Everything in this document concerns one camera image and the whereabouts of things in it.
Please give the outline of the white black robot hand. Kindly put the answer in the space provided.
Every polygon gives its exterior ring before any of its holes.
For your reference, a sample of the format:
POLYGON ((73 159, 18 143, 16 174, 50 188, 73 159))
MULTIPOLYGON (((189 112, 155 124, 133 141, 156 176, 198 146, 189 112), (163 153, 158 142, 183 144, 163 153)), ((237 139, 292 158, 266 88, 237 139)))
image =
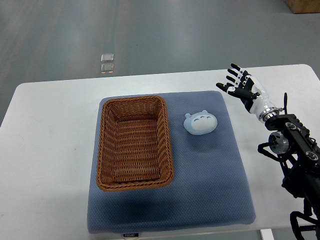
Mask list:
POLYGON ((271 103, 268 92, 259 80, 234 63, 230 66, 225 77, 228 82, 218 82, 216 86, 228 95, 240 99, 245 109, 262 123, 277 116, 280 111, 271 103))

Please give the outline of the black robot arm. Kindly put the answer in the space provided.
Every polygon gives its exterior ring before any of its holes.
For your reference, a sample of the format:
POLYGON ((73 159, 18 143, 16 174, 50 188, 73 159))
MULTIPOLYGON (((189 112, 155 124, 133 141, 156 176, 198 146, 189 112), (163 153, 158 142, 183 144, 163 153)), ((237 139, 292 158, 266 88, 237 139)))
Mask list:
POLYGON ((281 166, 281 186, 294 198, 303 199, 303 211, 291 212, 293 234, 302 240, 303 232, 315 231, 320 236, 320 148, 310 131, 287 108, 267 106, 259 114, 271 131, 268 141, 258 145, 258 152, 281 166))

